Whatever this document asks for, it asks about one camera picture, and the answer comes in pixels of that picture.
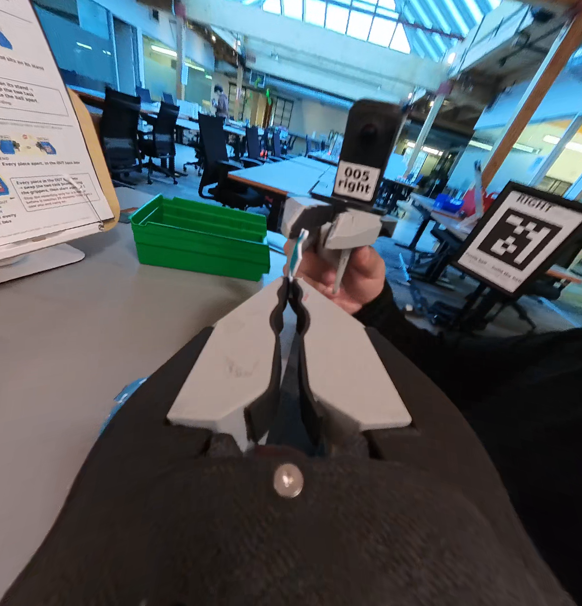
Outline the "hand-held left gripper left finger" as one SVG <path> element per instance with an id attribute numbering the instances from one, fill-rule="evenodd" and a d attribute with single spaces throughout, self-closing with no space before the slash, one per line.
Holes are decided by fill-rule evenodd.
<path id="1" fill-rule="evenodd" d="M 243 453 L 267 435 L 280 404 L 289 286 L 277 278 L 211 327 L 167 414 L 170 424 L 229 435 Z"/>

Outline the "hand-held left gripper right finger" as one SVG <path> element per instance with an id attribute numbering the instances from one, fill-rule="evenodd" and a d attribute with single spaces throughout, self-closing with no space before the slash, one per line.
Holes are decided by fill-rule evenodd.
<path id="1" fill-rule="evenodd" d="M 364 325 L 300 278 L 289 280 L 297 316 L 302 423 L 319 456 L 369 449 L 365 433 L 412 418 Z"/>

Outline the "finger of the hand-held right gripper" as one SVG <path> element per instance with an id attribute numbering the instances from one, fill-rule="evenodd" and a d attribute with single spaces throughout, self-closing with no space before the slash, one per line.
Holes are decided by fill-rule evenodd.
<path id="1" fill-rule="evenodd" d="M 308 196 L 287 198 L 284 204 L 281 233 L 290 240 L 299 240 L 303 230 L 308 232 L 302 248 L 339 248 L 339 241 L 329 235 L 336 231 L 339 202 L 332 198 L 315 199 Z"/>
<path id="2" fill-rule="evenodd" d="M 333 219 L 324 239 L 325 250 L 372 245 L 381 232 L 381 217 L 365 211 L 343 211 Z"/>

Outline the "teal white puzzle piece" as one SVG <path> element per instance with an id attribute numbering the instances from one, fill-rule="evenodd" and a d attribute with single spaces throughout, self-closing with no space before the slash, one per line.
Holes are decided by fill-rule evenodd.
<path id="1" fill-rule="evenodd" d="M 301 229 L 299 236 L 295 239 L 295 244 L 291 250 L 290 257 L 288 258 L 287 277 L 290 282 L 295 280 L 297 272 L 301 266 L 303 247 L 306 240 L 309 239 L 309 236 L 310 232 L 307 229 Z"/>

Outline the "grey puzzle piece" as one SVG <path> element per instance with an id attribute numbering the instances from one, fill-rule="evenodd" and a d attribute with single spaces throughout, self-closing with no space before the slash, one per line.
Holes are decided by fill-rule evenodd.
<path id="1" fill-rule="evenodd" d="M 351 259 L 351 255 L 353 253 L 352 248 L 342 249 L 339 255 L 339 262 L 335 274 L 334 284 L 333 284 L 333 294 L 338 294 L 342 285 L 342 280 L 345 274 L 345 271 L 348 266 L 348 262 Z"/>

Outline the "person's right forearm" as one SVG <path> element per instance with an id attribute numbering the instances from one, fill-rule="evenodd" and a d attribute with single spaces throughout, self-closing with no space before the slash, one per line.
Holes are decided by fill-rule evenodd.
<path id="1" fill-rule="evenodd" d="M 582 329 L 434 335 L 404 317 L 387 282 L 355 318 L 378 330 L 464 415 L 532 542 L 582 605 Z"/>

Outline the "person's right hand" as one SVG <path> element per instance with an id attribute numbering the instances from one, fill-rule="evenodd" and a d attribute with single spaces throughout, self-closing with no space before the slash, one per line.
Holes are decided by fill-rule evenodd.
<path id="1" fill-rule="evenodd" d="M 322 259 L 313 248 L 308 248 L 302 254 L 295 277 L 310 284 L 348 314 L 356 315 L 384 290 L 386 266 L 371 246 L 358 247 L 350 254 L 336 290 L 336 268 Z"/>

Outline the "long white office table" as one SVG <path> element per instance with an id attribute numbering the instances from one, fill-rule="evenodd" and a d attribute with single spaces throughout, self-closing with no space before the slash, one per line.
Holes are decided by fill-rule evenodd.
<path id="1" fill-rule="evenodd" d="M 230 171 L 223 184 L 250 187 L 272 199 L 294 199 L 302 205 L 335 204 L 333 181 L 337 166 L 310 157 Z"/>

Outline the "green plastic bin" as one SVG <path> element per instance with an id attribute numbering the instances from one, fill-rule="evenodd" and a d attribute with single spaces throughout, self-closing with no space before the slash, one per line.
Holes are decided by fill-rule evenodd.
<path id="1" fill-rule="evenodd" d="M 148 233 L 149 227 L 174 233 L 201 233 L 262 244 L 267 241 L 265 216 L 183 198 L 158 195 L 130 217 L 132 229 Z"/>
<path id="2" fill-rule="evenodd" d="M 195 236 L 190 239 L 135 240 L 140 263 L 207 275 L 260 281 L 270 272 L 270 249 L 263 242 Z"/>

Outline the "black office chair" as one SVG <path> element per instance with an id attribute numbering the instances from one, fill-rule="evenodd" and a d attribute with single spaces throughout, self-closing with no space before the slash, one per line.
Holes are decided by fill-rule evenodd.
<path id="1" fill-rule="evenodd" d="M 223 118 L 200 114 L 198 123 L 204 152 L 199 196 L 224 207 L 247 210 L 259 201 L 259 195 L 245 184 L 227 180 L 229 172 L 243 170 L 244 166 L 228 157 Z"/>
<path id="2" fill-rule="evenodd" d="M 138 124 L 141 99 L 105 88 L 99 139 L 105 162 L 113 181 L 134 186 L 128 177 L 132 171 L 142 171 L 138 144 Z"/>
<path id="3" fill-rule="evenodd" d="M 156 116 L 151 116 L 149 123 L 151 132 L 145 134 L 140 141 L 140 149 L 147 159 L 143 166 L 148 170 L 148 184 L 151 185 L 152 174 L 155 170 L 172 178 L 177 185 L 177 175 L 174 161 L 176 155 L 175 128 L 179 116 L 179 107 L 173 103 L 162 101 Z"/>

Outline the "blue plastic bin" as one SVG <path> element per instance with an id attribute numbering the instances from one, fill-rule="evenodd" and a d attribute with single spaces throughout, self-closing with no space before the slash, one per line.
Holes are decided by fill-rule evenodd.
<path id="1" fill-rule="evenodd" d="M 128 401 L 129 398 L 150 378 L 150 375 L 141 377 L 127 384 L 113 399 L 114 405 L 105 418 L 103 424 L 100 427 L 98 437 L 100 437 L 105 431 L 108 424 L 112 421 L 115 415 L 118 413 L 120 408 Z"/>

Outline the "black-framed marker sign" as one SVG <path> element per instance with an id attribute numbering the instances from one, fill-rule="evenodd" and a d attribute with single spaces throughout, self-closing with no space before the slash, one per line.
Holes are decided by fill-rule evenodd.
<path id="1" fill-rule="evenodd" d="M 581 201 L 509 181 L 450 265 L 517 298 L 581 235 Z"/>

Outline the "wooden clipboard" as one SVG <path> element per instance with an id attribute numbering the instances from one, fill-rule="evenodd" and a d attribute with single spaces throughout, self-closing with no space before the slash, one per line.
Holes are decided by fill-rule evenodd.
<path id="1" fill-rule="evenodd" d="M 70 87 L 67 87 L 67 92 L 79 121 L 99 184 L 113 213 L 112 219 L 104 220 L 102 231 L 111 231 L 119 221 L 120 205 L 100 143 L 100 117 L 88 110 L 77 92 Z"/>

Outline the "white sheet stand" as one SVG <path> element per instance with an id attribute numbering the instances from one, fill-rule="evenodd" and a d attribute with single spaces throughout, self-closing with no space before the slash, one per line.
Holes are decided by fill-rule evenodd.
<path id="1" fill-rule="evenodd" d="M 0 284 L 82 261 L 85 253 L 69 244 L 42 248 L 0 260 Z"/>

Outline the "printed instruction sheet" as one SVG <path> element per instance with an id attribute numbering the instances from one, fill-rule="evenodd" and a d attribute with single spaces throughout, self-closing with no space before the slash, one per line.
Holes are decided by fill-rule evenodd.
<path id="1" fill-rule="evenodd" d="M 30 1 L 0 1 L 0 262 L 115 220 Z"/>

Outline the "wooden post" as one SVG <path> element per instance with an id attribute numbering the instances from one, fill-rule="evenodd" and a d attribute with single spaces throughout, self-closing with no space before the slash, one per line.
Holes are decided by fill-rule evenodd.
<path id="1" fill-rule="evenodd" d="M 489 187 L 545 95 L 581 43 L 582 1 L 572 8 L 570 17 L 561 28 L 537 72 L 529 82 L 511 118 L 504 127 L 500 139 L 492 147 L 490 156 L 482 169 L 481 185 L 477 186 L 478 191 Z"/>

